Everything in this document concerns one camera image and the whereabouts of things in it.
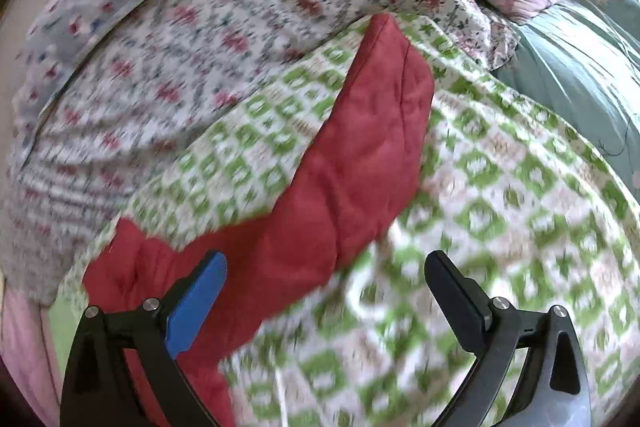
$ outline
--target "red fabric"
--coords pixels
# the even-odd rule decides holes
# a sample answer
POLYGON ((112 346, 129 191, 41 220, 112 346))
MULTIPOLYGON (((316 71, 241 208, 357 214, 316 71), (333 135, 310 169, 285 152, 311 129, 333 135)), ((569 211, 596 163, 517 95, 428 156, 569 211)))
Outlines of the red fabric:
MULTIPOLYGON (((385 232, 418 187, 433 77, 389 15, 372 17, 329 120, 269 216, 210 233, 180 255, 121 219, 114 240, 84 276, 105 311, 161 296, 212 248, 228 278, 193 347, 178 357, 200 399, 234 424, 218 362, 263 320, 326 284, 385 232)), ((139 363, 132 376, 150 418, 166 425, 139 363)))

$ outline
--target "green patterned blanket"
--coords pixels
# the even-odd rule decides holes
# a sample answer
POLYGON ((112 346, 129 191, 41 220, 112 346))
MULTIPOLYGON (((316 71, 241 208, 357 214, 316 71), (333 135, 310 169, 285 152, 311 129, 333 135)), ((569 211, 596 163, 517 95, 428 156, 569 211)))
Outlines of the green patterned blanket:
MULTIPOLYGON (((398 23, 436 80, 420 191, 350 269, 222 362, 238 425, 431 425, 472 362, 421 274, 436 248, 490 296, 522 309, 569 309, 600 425, 640 373, 638 203, 571 126, 479 70, 431 20, 398 23)), ((180 250, 268 212, 329 117, 367 24, 240 103, 121 215, 180 250)), ((59 300, 70 299, 77 317, 84 268, 114 223, 60 286, 59 300)), ((523 355, 487 423, 504 412, 523 355)))

